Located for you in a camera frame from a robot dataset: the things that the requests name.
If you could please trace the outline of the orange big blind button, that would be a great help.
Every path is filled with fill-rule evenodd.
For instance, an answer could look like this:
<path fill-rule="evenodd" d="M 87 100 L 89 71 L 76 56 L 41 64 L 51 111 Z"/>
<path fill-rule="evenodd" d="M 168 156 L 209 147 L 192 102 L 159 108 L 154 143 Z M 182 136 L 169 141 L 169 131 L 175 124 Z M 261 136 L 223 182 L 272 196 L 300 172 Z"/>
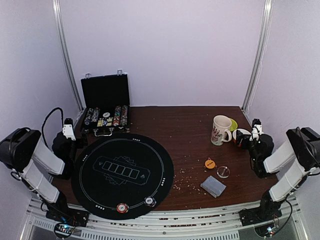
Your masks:
<path fill-rule="evenodd" d="M 207 160 L 204 162 L 204 167 L 206 169 L 212 170 L 216 167 L 216 163 L 210 157 L 208 157 Z"/>

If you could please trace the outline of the red poker chip stack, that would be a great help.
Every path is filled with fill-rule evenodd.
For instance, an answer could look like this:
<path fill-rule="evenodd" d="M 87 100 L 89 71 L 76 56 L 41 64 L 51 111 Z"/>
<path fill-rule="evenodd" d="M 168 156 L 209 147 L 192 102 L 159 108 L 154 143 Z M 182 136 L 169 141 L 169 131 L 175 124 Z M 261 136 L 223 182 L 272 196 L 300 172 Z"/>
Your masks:
<path fill-rule="evenodd" d="M 119 204 L 116 206 L 116 210 L 117 210 L 118 213 L 124 214 L 124 213 L 127 213 L 127 212 L 128 212 L 129 206 L 128 206 L 126 203 L 119 203 Z"/>

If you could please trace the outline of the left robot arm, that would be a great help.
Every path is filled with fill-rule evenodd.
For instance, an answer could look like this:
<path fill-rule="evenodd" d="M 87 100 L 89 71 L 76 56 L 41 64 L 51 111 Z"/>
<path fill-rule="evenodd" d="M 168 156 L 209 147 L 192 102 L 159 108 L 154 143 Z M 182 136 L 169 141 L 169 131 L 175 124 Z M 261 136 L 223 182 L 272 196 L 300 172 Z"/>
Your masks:
<path fill-rule="evenodd" d="M 0 161 L 11 176 L 36 194 L 47 206 L 47 218 L 61 222 L 86 220 L 88 213 L 68 207 L 66 196 L 53 186 L 38 166 L 49 175 L 69 180 L 75 170 L 76 153 L 88 144 L 85 134 L 75 136 L 73 120 L 62 118 L 62 130 L 49 148 L 44 130 L 18 128 L 0 142 Z"/>

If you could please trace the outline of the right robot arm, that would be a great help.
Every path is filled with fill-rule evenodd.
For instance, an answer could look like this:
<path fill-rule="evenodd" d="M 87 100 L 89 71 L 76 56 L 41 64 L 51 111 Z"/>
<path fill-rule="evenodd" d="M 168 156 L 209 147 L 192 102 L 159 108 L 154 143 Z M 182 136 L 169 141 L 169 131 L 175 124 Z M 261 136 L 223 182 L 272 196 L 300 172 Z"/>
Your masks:
<path fill-rule="evenodd" d="M 320 167 L 319 133 L 310 127 L 289 129 L 286 131 L 287 140 L 275 149 L 273 138 L 263 132 L 261 121 L 255 118 L 250 133 L 236 129 L 233 136 L 236 146 L 249 152 L 250 167 L 258 178 L 267 178 L 286 169 L 281 179 L 262 195 L 259 207 L 239 212 L 242 224 L 282 216 L 282 203 Z"/>

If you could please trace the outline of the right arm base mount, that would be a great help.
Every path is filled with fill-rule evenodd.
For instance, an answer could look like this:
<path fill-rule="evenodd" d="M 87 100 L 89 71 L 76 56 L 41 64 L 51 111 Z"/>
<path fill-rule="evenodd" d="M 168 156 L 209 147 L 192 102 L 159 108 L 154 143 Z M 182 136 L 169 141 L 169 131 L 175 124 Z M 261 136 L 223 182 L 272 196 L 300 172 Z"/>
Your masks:
<path fill-rule="evenodd" d="M 282 216 L 282 212 L 280 209 L 271 211 L 267 210 L 265 213 L 263 213 L 259 207 L 251 209 L 244 208 L 241 211 L 239 211 L 238 214 L 243 227 L 271 221 L 275 217 Z"/>

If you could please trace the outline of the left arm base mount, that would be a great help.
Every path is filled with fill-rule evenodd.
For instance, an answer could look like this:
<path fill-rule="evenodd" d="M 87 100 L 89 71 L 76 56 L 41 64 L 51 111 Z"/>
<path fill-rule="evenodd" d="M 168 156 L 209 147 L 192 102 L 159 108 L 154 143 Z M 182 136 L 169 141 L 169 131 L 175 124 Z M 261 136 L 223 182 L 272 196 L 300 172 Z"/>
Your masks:
<path fill-rule="evenodd" d="M 73 227 L 86 227 L 89 219 L 89 212 L 70 208 L 68 213 L 62 213 L 52 207 L 46 211 L 46 218 L 56 222 L 64 223 Z"/>

